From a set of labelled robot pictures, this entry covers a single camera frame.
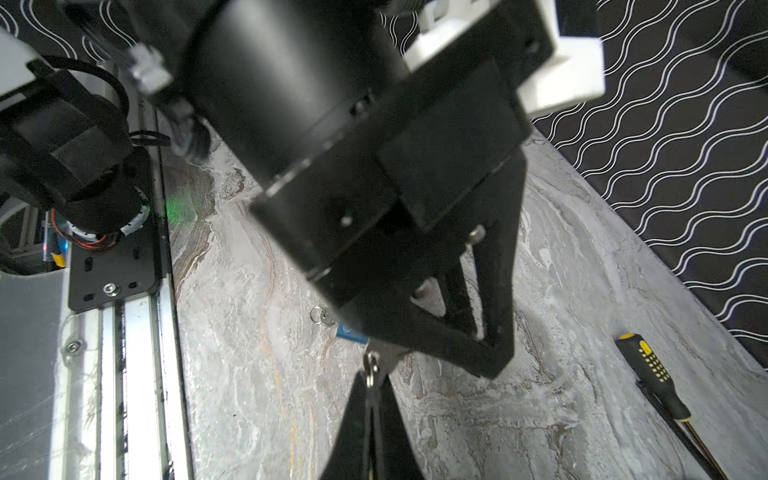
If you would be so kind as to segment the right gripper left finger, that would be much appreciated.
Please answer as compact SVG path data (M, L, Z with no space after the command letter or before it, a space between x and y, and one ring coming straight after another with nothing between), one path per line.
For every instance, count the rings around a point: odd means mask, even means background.
M367 376L354 378L335 442L321 479L368 479L370 471L370 423Z

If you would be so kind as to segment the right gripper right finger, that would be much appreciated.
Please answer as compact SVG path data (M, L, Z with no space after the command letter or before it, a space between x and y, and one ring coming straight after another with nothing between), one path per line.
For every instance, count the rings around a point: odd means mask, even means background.
M374 396L374 478L424 478L389 377Z

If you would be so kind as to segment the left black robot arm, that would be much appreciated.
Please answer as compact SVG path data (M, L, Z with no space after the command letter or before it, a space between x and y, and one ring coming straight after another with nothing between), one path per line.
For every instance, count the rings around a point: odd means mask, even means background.
M84 2L59 7L179 155L221 136L261 187L252 215L353 329L477 376L506 367L531 130L517 90L552 52L534 2L493 2L417 67L379 24L413 1L127 1L129 49Z

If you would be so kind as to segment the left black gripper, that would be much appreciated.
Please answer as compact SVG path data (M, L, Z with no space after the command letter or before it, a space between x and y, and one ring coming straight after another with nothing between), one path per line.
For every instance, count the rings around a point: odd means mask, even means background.
M463 37L306 151L251 210L353 329L495 378L515 350L530 131L496 57ZM482 337L460 265L477 226Z

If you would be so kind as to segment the blue padlock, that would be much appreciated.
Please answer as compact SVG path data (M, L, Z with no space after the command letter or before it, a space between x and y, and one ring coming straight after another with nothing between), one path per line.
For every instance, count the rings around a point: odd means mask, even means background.
M336 337L363 345L368 343L368 337L366 335L357 332L356 330L351 329L343 324L338 325L336 330Z

